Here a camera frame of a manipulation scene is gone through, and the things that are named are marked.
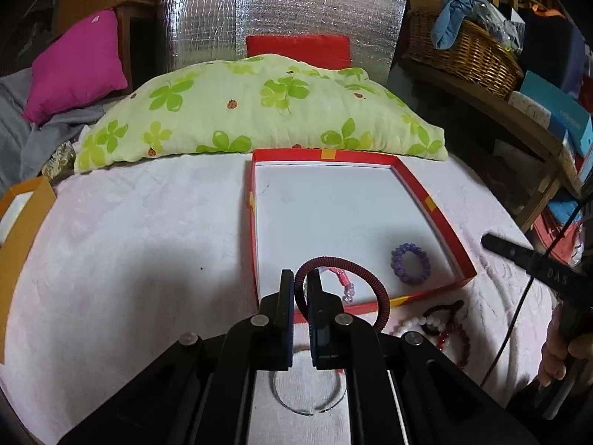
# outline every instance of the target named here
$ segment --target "pink pillow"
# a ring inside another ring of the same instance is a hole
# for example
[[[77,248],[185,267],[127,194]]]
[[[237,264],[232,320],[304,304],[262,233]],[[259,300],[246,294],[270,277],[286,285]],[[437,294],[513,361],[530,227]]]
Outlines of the pink pillow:
[[[24,116],[43,124],[53,114],[83,107],[127,87],[117,54],[117,19],[102,10],[73,25],[33,62]]]

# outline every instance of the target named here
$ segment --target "human hand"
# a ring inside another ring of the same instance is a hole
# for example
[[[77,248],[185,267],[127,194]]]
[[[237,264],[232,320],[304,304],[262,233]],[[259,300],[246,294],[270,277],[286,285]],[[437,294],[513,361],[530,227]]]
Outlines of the human hand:
[[[556,306],[552,313],[552,319],[548,325],[546,343],[541,348],[540,369],[537,379],[542,386],[548,386],[552,379],[561,380],[566,375],[564,360],[570,355],[578,359],[593,361],[593,333],[583,334],[570,343],[566,343],[559,332],[561,305]],[[591,364],[587,367],[586,373],[590,375]],[[589,376],[582,377],[589,382]]]

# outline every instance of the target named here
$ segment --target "silver bangle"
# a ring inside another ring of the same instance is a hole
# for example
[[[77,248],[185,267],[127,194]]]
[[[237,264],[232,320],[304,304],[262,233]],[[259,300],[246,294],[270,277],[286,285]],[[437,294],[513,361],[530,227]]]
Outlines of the silver bangle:
[[[297,353],[302,353],[304,351],[309,351],[308,347],[305,348],[299,348],[296,349],[293,353],[293,356],[296,355]],[[330,411],[332,408],[337,407],[340,402],[344,399],[344,397],[346,396],[346,376],[343,370],[335,370],[336,372],[336,376],[338,377],[338,380],[340,382],[340,386],[334,390],[334,393],[331,394],[330,398],[328,398],[324,403],[322,403],[321,405],[316,406],[315,408],[313,408],[313,410],[301,410],[298,408],[293,408],[289,405],[287,405],[283,399],[280,397],[280,395],[278,394],[278,387],[276,384],[276,378],[278,377],[278,372],[277,371],[271,371],[270,372],[270,376],[269,376],[269,380],[270,380],[270,389],[272,390],[272,395],[274,396],[274,398],[286,409],[290,410],[293,413],[296,413],[297,415],[302,415],[302,416],[313,416],[316,413],[325,413]]]

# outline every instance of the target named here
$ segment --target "bolt head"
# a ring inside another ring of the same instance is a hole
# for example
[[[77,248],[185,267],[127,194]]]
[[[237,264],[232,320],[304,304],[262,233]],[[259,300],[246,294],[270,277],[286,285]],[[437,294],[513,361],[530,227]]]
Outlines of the bolt head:
[[[198,342],[198,335],[195,333],[183,333],[179,337],[179,343],[183,346],[192,346]]]
[[[340,313],[335,318],[337,324],[341,324],[342,326],[348,326],[352,324],[352,315],[348,313]]]
[[[250,321],[253,326],[262,327],[267,325],[270,319],[265,314],[256,314],[251,317]]]
[[[407,343],[417,346],[424,341],[424,336],[422,336],[420,333],[417,333],[416,331],[408,331],[406,334],[404,334],[404,339]]]

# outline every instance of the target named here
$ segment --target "red pillow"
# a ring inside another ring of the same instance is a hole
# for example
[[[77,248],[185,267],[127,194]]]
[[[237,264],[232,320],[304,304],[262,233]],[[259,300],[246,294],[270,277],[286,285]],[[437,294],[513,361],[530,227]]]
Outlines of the red pillow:
[[[352,66],[345,35],[251,35],[245,43],[248,57],[275,53],[327,70]]]

